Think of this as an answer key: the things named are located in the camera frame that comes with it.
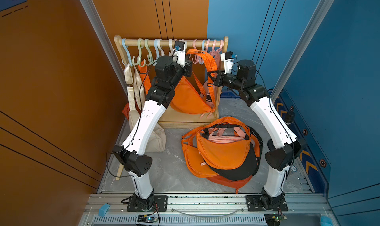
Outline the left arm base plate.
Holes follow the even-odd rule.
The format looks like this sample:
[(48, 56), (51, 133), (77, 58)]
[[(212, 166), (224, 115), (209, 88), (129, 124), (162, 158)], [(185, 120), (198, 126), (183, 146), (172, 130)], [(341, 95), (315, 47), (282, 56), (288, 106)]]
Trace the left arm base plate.
[(166, 212), (168, 206), (167, 195), (152, 195), (148, 199), (141, 199), (135, 194), (128, 202), (128, 212), (150, 212), (157, 210), (158, 212)]

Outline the orange bag with black strap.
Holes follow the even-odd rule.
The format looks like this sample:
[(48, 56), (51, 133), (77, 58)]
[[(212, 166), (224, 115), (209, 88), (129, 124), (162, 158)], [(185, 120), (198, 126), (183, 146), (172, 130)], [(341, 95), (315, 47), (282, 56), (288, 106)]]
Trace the orange bag with black strap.
[(207, 165), (229, 180), (243, 180), (252, 176), (257, 167), (254, 146), (255, 136), (234, 143), (213, 143), (197, 134), (197, 148)]

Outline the bright orange sling bag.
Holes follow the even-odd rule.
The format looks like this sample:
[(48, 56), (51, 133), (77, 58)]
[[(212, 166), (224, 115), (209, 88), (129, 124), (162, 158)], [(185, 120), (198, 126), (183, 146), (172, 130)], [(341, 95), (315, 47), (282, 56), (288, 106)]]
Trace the bright orange sling bag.
[(188, 81), (186, 77), (182, 77), (177, 87), (175, 88), (175, 96), (173, 97), (170, 106), (174, 110), (191, 115), (211, 115), (216, 111), (216, 96), (213, 78), (216, 77), (218, 71), (216, 61), (207, 52), (189, 49), (188, 55), (196, 55), (204, 60), (206, 70), (211, 75), (207, 78), (206, 87), (199, 81), (197, 76), (192, 72), (199, 91)]
[(219, 174), (214, 172), (205, 162), (203, 156), (197, 148), (197, 133), (201, 130), (201, 127), (195, 128), (185, 134), (182, 137), (181, 145), (184, 153), (186, 165), (189, 171), (199, 178), (210, 178), (218, 176)]

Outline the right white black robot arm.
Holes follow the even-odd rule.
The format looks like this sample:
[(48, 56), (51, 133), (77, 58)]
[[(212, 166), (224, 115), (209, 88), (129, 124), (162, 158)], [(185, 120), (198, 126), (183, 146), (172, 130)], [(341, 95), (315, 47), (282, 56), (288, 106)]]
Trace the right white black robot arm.
[(236, 74), (232, 74), (228, 69), (230, 65), (232, 62), (227, 60), (224, 70), (208, 71), (207, 75), (214, 86), (237, 90), (240, 98), (259, 117), (270, 135), (268, 143), (272, 149), (265, 154), (269, 171), (259, 205), (267, 211), (280, 209), (285, 203), (285, 180), (306, 142), (299, 139), (288, 127), (294, 119), (294, 114), (290, 113), (282, 119), (265, 85), (256, 83), (256, 64), (251, 60), (241, 60), (238, 62)]

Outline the dark orange sling bag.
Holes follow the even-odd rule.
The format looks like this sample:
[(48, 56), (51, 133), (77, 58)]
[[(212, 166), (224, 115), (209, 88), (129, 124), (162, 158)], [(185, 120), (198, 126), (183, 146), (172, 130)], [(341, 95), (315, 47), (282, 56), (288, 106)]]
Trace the dark orange sling bag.
[(191, 130), (182, 137), (182, 140), (190, 140), (191, 138), (195, 137), (196, 134), (200, 134), (207, 139), (209, 139), (210, 136), (222, 137), (226, 129), (234, 130), (233, 137), (245, 137), (246, 135), (257, 136), (256, 131), (242, 121), (233, 117), (223, 117), (206, 126), (197, 127)]
[(217, 184), (220, 184), (223, 186), (234, 188), (235, 194), (238, 194), (239, 190), (252, 179), (252, 176), (249, 176), (243, 180), (236, 180), (236, 181), (229, 180), (229, 179), (227, 179), (223, 176), (220, 176), (220, 175), (217, 175), (214, 177), (208, 177), (207, 179), (213, 183), (217, 183)]

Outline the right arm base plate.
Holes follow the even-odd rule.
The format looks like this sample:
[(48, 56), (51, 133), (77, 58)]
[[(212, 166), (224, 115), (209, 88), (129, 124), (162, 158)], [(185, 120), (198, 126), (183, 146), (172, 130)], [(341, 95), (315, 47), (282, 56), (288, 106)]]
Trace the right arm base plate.
[(275, 198), (269, 195), (247, 195), (245, 197), (248, 211), (288, 211), (288, 205), (285, 201), (285, 194), (281, 194)]

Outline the black sling bag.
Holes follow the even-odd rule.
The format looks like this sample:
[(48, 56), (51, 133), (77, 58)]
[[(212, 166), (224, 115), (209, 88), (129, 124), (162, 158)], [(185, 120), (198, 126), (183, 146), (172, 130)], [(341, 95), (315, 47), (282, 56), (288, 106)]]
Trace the black sling bag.
[(260, 161), (261, 161), (262, 152), (263, 152), (263, 140), (262, 140), (261, 136), (259, 135), (259, 133), (253, 127), (250, 127), (250, 126), (248, 126), (248, 127), (250, 129), (251, 136), (255, 136), (255, 138), (258, 141), (258, 143), (256, 143), (254, 146), (255, 156), (256, 156), (256, 160), (257, 160), (257, 167), (253, 171), (253, 174), (252, 174), (252, 176), (254, 176), (255, 174), (257, 174), (259, 167), (260, 167)]

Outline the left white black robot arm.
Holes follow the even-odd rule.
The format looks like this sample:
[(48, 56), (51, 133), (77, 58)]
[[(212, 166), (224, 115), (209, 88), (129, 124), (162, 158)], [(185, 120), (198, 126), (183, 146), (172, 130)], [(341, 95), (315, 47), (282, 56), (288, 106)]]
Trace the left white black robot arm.
[(143, 110), (131, 133), (115, 152), (118, 161), (132, 178), (135, 203), (145, 210), (154, 203), (154, 189), (150, 183), (148, 171), (152, 158), (145, 154), (148, 140), (158, 120), (167, 110), (175, 88), (184, 76), (192, 74), (192, 62), (179, 54), (174, 57), (158, 58), (155, 66), (156, 77), (149, 89)]

